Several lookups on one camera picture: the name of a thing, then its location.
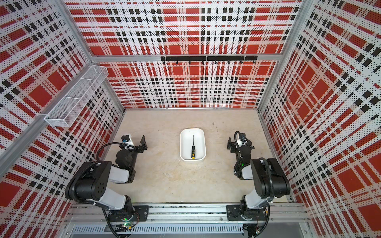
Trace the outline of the black yellow screwdriver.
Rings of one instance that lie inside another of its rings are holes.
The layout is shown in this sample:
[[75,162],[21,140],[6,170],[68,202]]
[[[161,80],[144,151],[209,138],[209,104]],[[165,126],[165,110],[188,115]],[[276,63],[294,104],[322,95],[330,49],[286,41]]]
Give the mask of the black yellow screwdriver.
[[196,149],[195,149],[194,139],[195,139],[195,137],[193,136],[193,142],[192,142],[192,148],[191,148],[191,158],[192,159],[195,159],[195,156],[196,156]]

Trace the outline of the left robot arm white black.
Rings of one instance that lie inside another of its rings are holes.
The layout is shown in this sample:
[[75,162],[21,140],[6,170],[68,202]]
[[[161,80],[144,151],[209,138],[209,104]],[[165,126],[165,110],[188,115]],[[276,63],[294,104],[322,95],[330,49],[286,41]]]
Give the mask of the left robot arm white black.
[[[96,161],[85,162],[75,173],[65,189],[67,199],[80,204],[89,204],[102,208],[109,214],[106,218],[111,222],[145,222],[149,206],[133,205],[127,195],[117,193],[108,187],[108,183],[130,184],[136,176],[138,154],[148,149],[145,136],[139,145],[134,145],[129,134],[121,137],[121,142],[110,142],[100,147],[96,153]],[[100,153],[108,146],[117,145],[120,150],[116,154],[115,163],[101,161]]]

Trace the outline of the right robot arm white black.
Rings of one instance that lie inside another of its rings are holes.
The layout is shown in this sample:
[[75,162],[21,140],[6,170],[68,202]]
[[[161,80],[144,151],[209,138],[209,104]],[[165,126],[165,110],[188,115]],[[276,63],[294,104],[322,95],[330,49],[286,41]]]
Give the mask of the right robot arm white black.
[[239,131],[227,142],[227,149],[236,156],[234,175],[240,180],[254,182],[253,191],[243,195],[238,205],[226,206],[229,221],[265,221],[269,218],[269,206],[274,199],[290,194],[290,183],[277,159],[253,159],[254,148],[246,135]]

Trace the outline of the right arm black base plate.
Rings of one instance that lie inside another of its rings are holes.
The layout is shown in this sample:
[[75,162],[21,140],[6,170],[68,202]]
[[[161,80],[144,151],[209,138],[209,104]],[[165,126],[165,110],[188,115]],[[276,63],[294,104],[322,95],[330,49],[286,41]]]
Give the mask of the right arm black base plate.
[[228,221],[265,221],[266,209],[248,209],[240,205],[227,205],[226,214]]

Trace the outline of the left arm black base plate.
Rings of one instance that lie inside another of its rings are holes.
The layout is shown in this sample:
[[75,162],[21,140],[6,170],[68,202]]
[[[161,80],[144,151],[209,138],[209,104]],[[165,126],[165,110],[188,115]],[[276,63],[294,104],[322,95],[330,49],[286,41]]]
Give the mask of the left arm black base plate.
[[111,222],[145,222],[148,217],[149,206],[133,205],[131,211],[110,211],[108,220]]

